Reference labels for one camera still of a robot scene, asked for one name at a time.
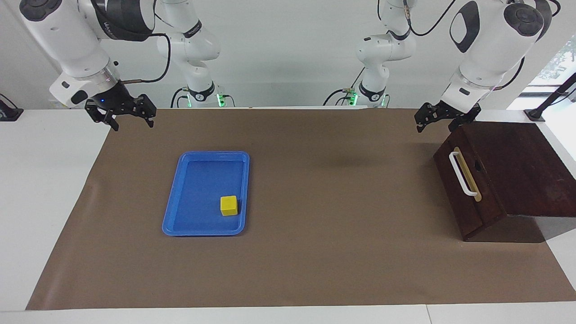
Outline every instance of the drawer handle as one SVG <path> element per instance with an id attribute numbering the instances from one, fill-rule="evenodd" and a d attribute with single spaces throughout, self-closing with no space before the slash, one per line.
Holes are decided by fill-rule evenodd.
<path id="1" fill-rule="evenodd" d="M 450 160 L 450 163 L 452 164 L 452 168 L 454 168 L 454 173 L 456 174 L 456 177 L 458 178 L 458 182 L 460 182 L 460 186 L 462 187 L 462 191 L 470 196 L 470 197 L 474 197 L 474 200 L 476 200 L 476 202 L 480 202 L 482 200 L 482 195 L 480 194 L 480 191 L 478 190 L 478 186 L 476 185 L 476 182 L 474 181 L 474 178 L 472 177 L 472 173 L 470 172 L 470 169 L 468 168 L 468 166 L 466 165 L 466 162 L 464 160 L 464 157 L 462 156 L 462 152 L 460 151 L 460 148 L 455 148 L 454 152 L 450 153 L 450 155 L 448 156 L 448 159 Z M 466 177 L 466 180 L 468 181 L 469 185 L 470 185 L 470 189 L 468 188 L 468 184 L 466 183 L 466 180 L 464 180 L 464 177 Z"/>

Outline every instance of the brown paper mat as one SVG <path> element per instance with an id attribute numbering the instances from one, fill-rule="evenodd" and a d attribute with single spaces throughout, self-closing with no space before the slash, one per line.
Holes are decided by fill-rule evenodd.
<path id="1" fill-rule="evenodd" d="M 119 118 L 28 304 L 68 308 L 576 300 L 548 246 L 461 242 L 412 110 L 162 110 Z M 161 231 L 179 156 L 251 155 L 232 238 Z"/>

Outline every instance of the black stand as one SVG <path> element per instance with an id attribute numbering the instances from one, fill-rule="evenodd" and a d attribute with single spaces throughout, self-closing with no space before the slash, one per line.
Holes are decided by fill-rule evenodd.
<path id="1" fill-rule="evenodd" d="M 576 73 L 572 74 L 572 76 L 568 78 L 568 80 L 566 80 L 566 82 L 564 82 L 564 84 L 562 84 L 558 90 L 551 94 L 550 97 L 548 97 L 548 99 L 546 99 L 546 101 L 543 102 L 538 108 L 533 110 L 525 110 L 524 113 L 526 113 L 526 116 L 528 116 L 528 118 L 533 122 L 545 122 L 544 118 L 542 118 L 542 113 L 575 83 Z"/>
<path id="2" fill-rule="evenodd" d="M 0 100 L 0 122 L 15 122 L 23 112 L 24 109 L 12 109 Z"/>

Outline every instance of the white handle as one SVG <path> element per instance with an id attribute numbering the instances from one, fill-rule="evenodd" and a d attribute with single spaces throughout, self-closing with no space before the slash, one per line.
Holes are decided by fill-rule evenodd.
<path id="1" fill-rule="evenodd" d="M 454 168 L 454 173 L 456 174 L 456 177 L 458 178 L 458 181 L 460 182 L 460 186 L 462 187 L 462 191 L 470 197 L 476 197 L 478 195 L 478 193 L 475 193 L 474 191 L 471 191 L 468 188 L 468 185 L 466 184 L 466 181 L 464 180 L 464 176 L 462 176 L 462 172 L 460 171 L 460 168 L 458 167 L 458 161 L 456 161 L 457 155 L 459 155 L 458 152 L 452 152 L 452 153 L 450 153 L 448 158 L 450 159 L 450 162 L 452 163 L 452 167 Z"/>

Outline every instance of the window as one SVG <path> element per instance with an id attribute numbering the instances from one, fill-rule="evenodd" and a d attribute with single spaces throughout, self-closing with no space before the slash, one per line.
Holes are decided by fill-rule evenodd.
<path id="1" fill-rule="evenodd" d="M 524 110 L 538 107 L 572 74 L 576 73 L 576 35 L 552 58 L 540 74 L 530 82 L 508 110 Z M 576 160 L 576 96 L 550 106 L 544 112 L 546 124 L 558 140 Z"/>

